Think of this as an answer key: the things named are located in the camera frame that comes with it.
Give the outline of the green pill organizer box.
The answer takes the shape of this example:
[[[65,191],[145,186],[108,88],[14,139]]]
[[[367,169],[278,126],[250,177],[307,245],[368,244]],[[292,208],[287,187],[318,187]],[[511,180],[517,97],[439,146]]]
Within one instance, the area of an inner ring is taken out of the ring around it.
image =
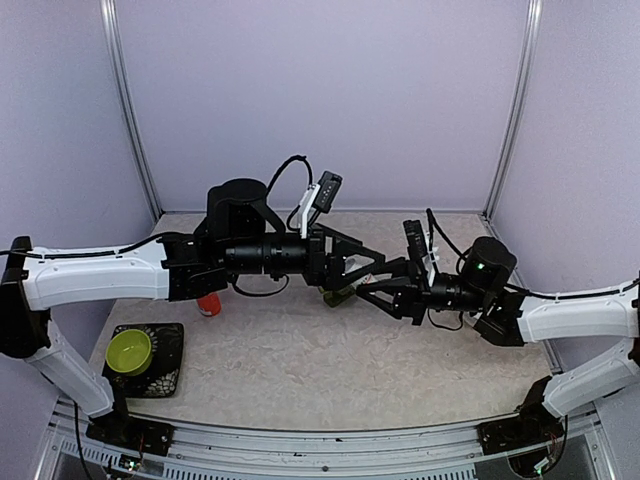
[[[349,300],[356,294],[356,288],[352,285],[346,286],[340,290],[325,290],[320,288],[323,301],[330,307],[335,308]]]

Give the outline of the white pill bottle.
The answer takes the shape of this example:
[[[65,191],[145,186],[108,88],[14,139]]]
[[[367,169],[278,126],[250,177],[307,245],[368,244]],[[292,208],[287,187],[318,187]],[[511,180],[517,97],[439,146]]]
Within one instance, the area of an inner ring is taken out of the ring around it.
[[[369,265],[370,263],[371,261],[366,257],[362,257],[358,255],[347,257],[345,260],[345,273],[346,274],[353,273]],[[360,285],[370,284],[373,282],[376,282],[375,276],[372,273],[367,273],[367,274],[363,274],[362,276],[354,280],[351,283],[351,286],[353,288],[357,288]]]

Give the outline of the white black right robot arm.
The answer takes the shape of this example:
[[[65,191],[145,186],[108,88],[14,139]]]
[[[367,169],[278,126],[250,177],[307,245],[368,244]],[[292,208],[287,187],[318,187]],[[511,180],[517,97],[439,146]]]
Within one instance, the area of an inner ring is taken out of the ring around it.
[[[415,325],[433,311],[469,314],[490,344],[522,347],[551,339],[613,336],[618,343],[560,375],[536,382],[513,419],[511,433],[523,444],[546,432],[551,418],[639,381],[639,282],[603,290],[542,294],[509,285],[516,258],[499,240],[477,238],[459,273],[427,268],[417,245],[409,258],[384,265],[386,279],[358,287],[360,298]]]

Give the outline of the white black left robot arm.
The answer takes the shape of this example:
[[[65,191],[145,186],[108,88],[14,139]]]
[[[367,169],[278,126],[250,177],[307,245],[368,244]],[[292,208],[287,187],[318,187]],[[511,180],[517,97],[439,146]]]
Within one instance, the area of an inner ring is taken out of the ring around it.
[[[133,443],[139,421],[112,383],[64,339],[52,309],[115,299],[198,299],[245,274],[299,274],[310,286],[345,288],[385,257],[313,222],[315,213],[330,209],[340,183],[327,174],[307,188],[296,232],[268,205],[263,182],[241,178],[209,190],[206,216],[188,234],[164,232],[129,246],[88,250],[36,247],[18,237],[1,277],[1,351],[33,365],[115,442]]]

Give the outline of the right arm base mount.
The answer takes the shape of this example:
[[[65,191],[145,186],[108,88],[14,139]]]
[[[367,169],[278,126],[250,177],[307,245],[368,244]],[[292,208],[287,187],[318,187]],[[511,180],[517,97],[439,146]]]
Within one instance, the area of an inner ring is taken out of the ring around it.
[[[482,422],[476,427],[484,455],[536,445],[565,434],[563,417],[554,416],[542,405],[551,379],[543,377],[530,387],[515,416]]]

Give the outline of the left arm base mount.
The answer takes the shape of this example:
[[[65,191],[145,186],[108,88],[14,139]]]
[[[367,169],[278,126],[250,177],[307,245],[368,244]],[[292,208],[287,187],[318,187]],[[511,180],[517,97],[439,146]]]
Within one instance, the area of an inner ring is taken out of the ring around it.
[[[174,427],[168,423],[136,417],[131,417],[125,426],[99,426],[91,422],[86,430],[86,436],[90,439],[163,457],[168,455],[173,434]]]

